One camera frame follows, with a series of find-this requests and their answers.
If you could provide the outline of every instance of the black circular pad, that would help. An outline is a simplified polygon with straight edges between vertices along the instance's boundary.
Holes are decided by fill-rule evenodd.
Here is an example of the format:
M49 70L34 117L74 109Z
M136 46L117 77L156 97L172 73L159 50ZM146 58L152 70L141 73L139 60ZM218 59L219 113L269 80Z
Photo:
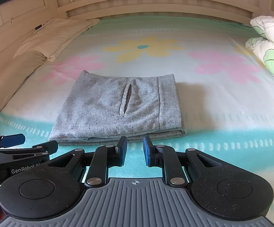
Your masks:
M63 170L39 165L8 178L0 186L4 213L36 220L60 215L73 207L85 187Z
M28 199L42 199L53 193L54 183L45 179L33 179L23 183L19 192Z
M250 184L244 180L225 179L218 183L217 189L221 195L233 199L242 199L252 192Z
M231 220L266 216L273 200L265 179L229 164L205 168L191 194L206 211Z

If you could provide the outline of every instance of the teal stripe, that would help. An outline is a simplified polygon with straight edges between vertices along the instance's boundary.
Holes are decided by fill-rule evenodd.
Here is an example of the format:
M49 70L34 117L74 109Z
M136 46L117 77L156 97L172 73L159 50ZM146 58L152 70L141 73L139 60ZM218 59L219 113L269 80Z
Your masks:
M250 37L258 36L257 32L253 28L241 26L237 23L231 22L216 22L210 19L198 19L190 17L169 17L159 16L159 23L157 23L157 16L128 16L119 19L102 19L96 25L88 29L84 34L103 34L107 32L115 32L117 30L126 29L154 29L159 32L161 28L174 28L179 29L190 29L193 31L200 30L211 31L212 33L245 33Z
M20 129L20 127L15 128L12 123L8 125L9 121L24 125L26 128L24 130ZM48 136L45 137L46 132L50 133L52 126L52 123L29 121L0 113L0 134L11 135L23 133L26 136L24 147L46 142L48 139ZM45 131L44 135L41 136L41 132L37 135L38 130L41 132ZM153 143L155 145L170 145L179 152L185 151L188 147L195 147L252 172L274 167L274 130L202 131L189 133L187 136L180 138L156 140ZM58 152L53 157L66 153L76 147L60 145ZM97 146L81 145L79 147L85 149L87 152L94 151L97 148ZM124 167L110 169L110 176L117 177L150 177L160 175L160 168L148 168L145 165L141 142L129 144Z

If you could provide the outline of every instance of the white pillow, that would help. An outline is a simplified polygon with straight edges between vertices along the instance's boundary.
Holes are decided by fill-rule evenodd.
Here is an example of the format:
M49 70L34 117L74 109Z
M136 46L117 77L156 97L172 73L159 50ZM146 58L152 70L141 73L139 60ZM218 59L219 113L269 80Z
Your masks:
M274 43L263 37L250 38L245 45L274 75Z
M27 51L38 51L52 62L76 37L99 21L99 19L52 19L25 40L14 57Z

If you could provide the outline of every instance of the bed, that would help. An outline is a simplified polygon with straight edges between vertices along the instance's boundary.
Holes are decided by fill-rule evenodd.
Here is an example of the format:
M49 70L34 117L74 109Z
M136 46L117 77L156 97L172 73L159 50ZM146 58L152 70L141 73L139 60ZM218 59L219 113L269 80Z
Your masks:
M26 79L0 112L0 134L23 133L25 147L47 141L82 70L103 76L173 73L188 135L154 144L176 151L197 148L259 174L274 189L274 77L244 47L258 36L250 19L274 16L271 0L42 2L15 18L2 17L0 71L35 27L54 17L101 21ZM131 45L124 48L128 40ZM137 44L143 47L137 50ZM151 51L155 44L163 44L162 52ZM86 151L96 147L83 146ZM54 157L72 149L60 145ZM115 177L160 175L160 169L146 167L141 142L129 143L125 166L110 170ZM267 217L274 223L274 201Z
M243 47L245 40L256 35L249 27L208 19L138 16L102 20L24 82L0 112L0 134L23 133L25 146L47 141L83 69L103 76L173 73L188 135L154 144L171 145L176 151L197 148L262 175L274 188L274 77ZM132 48L127 55L125 49L110 50L127 40L148 44L149 49L151 44L164 42L169 54L158 57L144 51L139 55ZM212 67L218 61L234 61L242 72L235 75L222 67L215 71ZM60 145L54 156L72 148ZM96 146L83 148L93 151ZM125 167L110 172L116 177L160 174L159 169L146 167L141 142L130 143ZM274 221L274 203L268 217Z

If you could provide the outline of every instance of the blue gripper pad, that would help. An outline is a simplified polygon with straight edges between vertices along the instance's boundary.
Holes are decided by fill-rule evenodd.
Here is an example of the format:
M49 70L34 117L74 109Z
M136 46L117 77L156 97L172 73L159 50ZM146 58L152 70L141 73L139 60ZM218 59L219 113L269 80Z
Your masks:
M17 145L24 144L26 137L23 134L6 135L0 141L0 145L4 148L9 148Z
M145 163L147 166L150 165L150 151L148 148L146 137L143 138L143 152L145 156Z
M7 217L0 227L274 227L265 217L223 220L193 203L184 189L161 178L111 178L106 186L88 189L80 202L61 216L26 221Z
M123 144L121 147L121 154L120 154L121 166L124 165L126 151L127 151L127 139L123 141Z

